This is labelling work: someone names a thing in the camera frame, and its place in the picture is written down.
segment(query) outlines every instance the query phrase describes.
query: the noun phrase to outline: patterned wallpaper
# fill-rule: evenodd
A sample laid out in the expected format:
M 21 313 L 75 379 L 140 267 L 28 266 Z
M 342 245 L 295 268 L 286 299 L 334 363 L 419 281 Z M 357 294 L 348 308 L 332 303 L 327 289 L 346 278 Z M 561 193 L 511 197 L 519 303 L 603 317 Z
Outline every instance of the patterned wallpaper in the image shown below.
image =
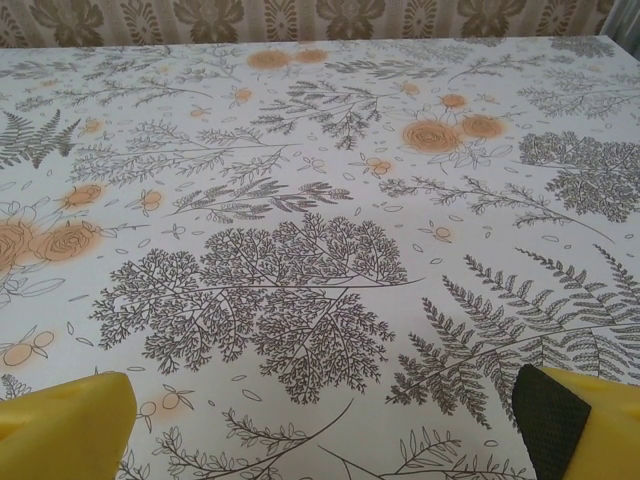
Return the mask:
M 0 47 L 592 35 L 614 0 L 2 0 Z

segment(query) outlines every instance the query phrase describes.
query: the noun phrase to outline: fern print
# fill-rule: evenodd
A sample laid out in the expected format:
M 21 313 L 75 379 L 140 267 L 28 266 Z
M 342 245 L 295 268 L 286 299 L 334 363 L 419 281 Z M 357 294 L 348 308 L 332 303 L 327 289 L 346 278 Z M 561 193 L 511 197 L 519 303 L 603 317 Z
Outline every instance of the fern print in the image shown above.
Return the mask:
M 239 188 L 219 185 L 205 191 L 195 190 L 173 202 L 176 211 L 172 215 L 202 211 L 209 221 L 230 224 L 234 220 L 261 220 L 274 208 L 287 213 L 307 213 L 319 203 L 335 205 L 340 200 L 352 200 L 348 190 L 324 182 L 308 183 L 298 191 L 287 192 L 287 187 L 267 177 Z
M 31 393 L 31 387 L 28 387 L 24 383 L 18 381 L 16 377 L 8 373 L 2 375 L 2 377 L 0 377 L 0 381 L 2 381 L 2 386 L 5 391 L 4 398 L 0 397 L 0 401 L 11 400 Z
M 418 195 L 421 192 L 434 193 L 435 197 L 431 199 L 434 205 L 448 206 L 456 201 L 470 199 L 467 202 L 468 208 L 476 215 L 483 215 L 489 208 L 528 209 L 524 214 L 516 215 L 514 226 L 521 228 L 546 222 L 560 226 L 565 223 L 576 223 L 613 242 L 603 232 L 586 223 L 552 210 L 549 207 L 551 203 L 549 200 L 541 195 L 536 196 L 533 190 L 527 187 L 507 183 L 504 190 L 496 192 L 489 189 L 482 180 L 466 175 L 462 178 L 466 184 L 465 188 L 446 187 L 444 182 L 439 180 L 413 177 L 411 185 L 402 179 L 385 180 L 380 183 L 380 190 L 392 198 Z
M 80 120 L 58 131 L 60 110 L 56 110 L 53 118 L 40 128 L 18 115 L 3 113 L 7 125 L 0 133 L 0 170 L 22 162 L 29 162 L 37 169 L 52 152 L 57 150 L 63 157 L 71 152 L 71 135 Z
M 156 440 L 159 446 L 153 454 L 168 457 L 168 473 L 173 478 L 188 473 L 193 478 L 208 480 L 230 475 L 237 475 L 237 478 L 246 480 L 282 480 L 276 467 L 277 462 L 333 427 L 347 413 L 352 402 L 349 402 L 332 421 L 313 434 L 306 434 L 296 429 L 291 423 L 286 427 L 280 426 L 273 429 L 257 428 L 248 416 L 238 420 L 233 409 L 223 413 L 229 428 L 227 438 L 237 437 L 243 447 L 253 451 L 261 447 L 265 450 L 264 447 L 266 447 L 265 453 L 259 457 L 231 457 L 225 452 L 212 455 L 200 450 L 190 452 L 182 446 L 182 433 L 178 427 L 172 427 Z
M 190 135 L 162 120 L 142 122 L 131 133 L 134 136 L 126 151 L 102 143 L 78 148 L 81 158 L 73 166 L 71 180 L 123 186 L 168 170 L 189 177 L 220 168 L 231 184 L 244 185 L 289 162 L 284 150 L 294 145 L 264 143 L 260 132 L 252 128 L 205 129 Z M 257 156 L 226 165 L 235 154 L 246 151 Z
M 399 92 L 374 94 L 361 87 L 339 89 L 320 81 L 297 81 L 287 91 L 288 100 L 275 100 L 251 123 L 263 125 L 268 132 L 291 134 L 302 119 L 315 121 L 322 133 L 336 138 L 338 150 L 353 150 L 358 139 L 364 138 L 371 122 L 379 122 L 382 115 L 379 101 Z
M 450 431 L 440 433 L 437 430 L 429 432 L 425 427 L 421 431 L 411 430 L 408 439 L 400 440 L 400 455 L 402 462 L 393 471 L 387 473 L 375 473 L 361 465 L 358 465 L 345 456 L 332 450 L 319 446 L 329 455 L 339 459 L 346 472 L 347 478 L 366 478 L 387 480 L 400 479 L 406 475 L 427 475 L 428 478 L 440 478 L 442 480 L 458 479 L 491 479 L 491 480 L 534 480 L 526 468 L 516 470 L 510 465 L 509 459 L 498 461 L 493 454 L 482 455 L 464 453 L 462 440 L 455 438 Z
M 640 289 L 610 253 L 595 248 L 609 265 L 613 285 L 591 281 L 586 270 L 573 265 L 516 249 L 544 267 L 557 284 L 555 290 L 536 288 L 532 280 L 494 272 L 466 255 L 468 269 L 492 298 L 476 295 L 444 276 L 444 287 L 468 321 L 456 322 L 439 312 L 432 300 L 423 299 L 440 342 L 409 335 L 420 357 L 398 357 L 404 371 L 396 373 L 387 403 L 431 400 L 449 415 L 462 405 L 479 424 L 491 428 L 485 413 L 489 396 L 479 382 L 484 377 L 493 383 L 515 426 L 511 391 L 525 363 L 617 382 L 639 380 Z
M 358 289 L 407 283 L 394 240 L 371 222 L 305 214 L 272 232 L 227 229 L 187 252 L 154 249 L 111 275 L 92 318 L 105 349 L 148 331 L 143 355 L 170 374 L 198 371 L 217 348 L 225 362 L 253 346 L 297 403 L 346 384 L 364 392 L 395 335 L 362 304 Z
M 520 161 L 554 169 L 546 189 L 578 215 L 596 213 L 626 222 L 640 203 L 640 146 L 599 142 L 574 132 L 528 134 L 520 142 Z

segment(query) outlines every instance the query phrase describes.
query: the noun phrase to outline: orange flower print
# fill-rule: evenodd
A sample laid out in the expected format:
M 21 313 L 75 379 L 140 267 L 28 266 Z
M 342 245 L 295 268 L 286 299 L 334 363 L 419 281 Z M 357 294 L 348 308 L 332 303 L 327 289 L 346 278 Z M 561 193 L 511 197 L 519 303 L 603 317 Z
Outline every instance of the orange flower print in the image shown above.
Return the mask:
M 460 108 L 467 104 L 467 99 L 462 95 L 456 95 L 455 93 L 450 93 L 442 97 L 442 105 L 447 108 Z
M 391 170 L 391 163 L 379 158 L 367 158 L 365 162 L 374 175 L 386 175 Z
M 470 137 L 494 138 L 502 135 L 506 127 L 495 117 L 473 115 L 462 121 L 462 129 Z
M 32 239 L 31 230 L 21 223 L 0 225 L 0 274 L 11 269 Z
M 142 197 L 142 208 L 146 212 L 153 212 L 160 206 L 160 200 L 162 200 L 162 195 L 158 192 L 145 193 Z
M 449 125 L 433 120 L 415 122 L 404 129 L 404 141 L 419 152 L 443 153 L 455 150 L 460 138 Z
M 73 187 L 73 192 L 62 199 L 63 207 L 79 207 L 93 203 L 93 201 L 102 193 L 102 187 L 99 185 L 84 185 L 82 187 Z
M 236 90 L 233 98 L 235 99 L 236 103 L 243 104 L 249 101 L 251 95 L 253 95 L 251 90 L 249 90 L 248 88 L 241 88 L 239 90 Z
M 280 50 L 262 50 L 247 58 L 247 64 L 256 70 L 277 70 L 289 65 L 290 61 L 289 54 Z
M 96 240 L 95 230 L 89 224 L 66 225 L 34 237 L 29 250 L 41 260 L 61 262 L 85 252 Z
M 413 97 L 413 96 L 418 95 L 420 93 L 420 89 L 418 88 L 418 86 L 413 84 L 413 83 L 409 83 L 409 82 L 407 82 L 404 85 L 402 85 L 402 91 L 403 91 L 403 93 L 406 93 L 410 97 Z
M 324 50 L 303 50 L 296 54 L 296 61 L 300 63 L 322 63 L 329 57 Z

